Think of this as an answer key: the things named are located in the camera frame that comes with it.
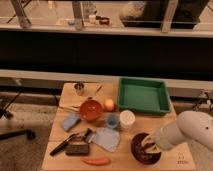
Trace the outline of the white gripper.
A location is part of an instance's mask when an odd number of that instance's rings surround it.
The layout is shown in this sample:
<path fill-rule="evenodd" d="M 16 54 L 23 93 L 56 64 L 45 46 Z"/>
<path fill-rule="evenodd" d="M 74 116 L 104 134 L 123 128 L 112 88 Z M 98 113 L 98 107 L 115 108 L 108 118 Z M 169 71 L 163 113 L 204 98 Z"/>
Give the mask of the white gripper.
<path fill-rule="evenodd" d="M 157 154 L 160 151 L 165 150 L 165 137 L 161 132 L 154 132 L 149 136 L 144 137 L 141 141 L 141 145 L 144 147 L 147 144 L 150 144 L 150 147 L 145 149 L 146 153 Z"/>

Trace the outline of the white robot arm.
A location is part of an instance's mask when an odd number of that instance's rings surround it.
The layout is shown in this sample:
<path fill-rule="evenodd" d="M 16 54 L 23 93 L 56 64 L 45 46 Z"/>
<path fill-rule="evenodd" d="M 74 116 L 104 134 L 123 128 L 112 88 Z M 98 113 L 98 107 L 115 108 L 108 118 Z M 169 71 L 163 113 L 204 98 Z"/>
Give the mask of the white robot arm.
<path fill-rule="evenodd" d="M 213 151 L 213 116 L 205 112 L 184 111 L 168 124 L 154 130 L 141 142 L 146 153 L 169 151 L 194 140 Z"/>

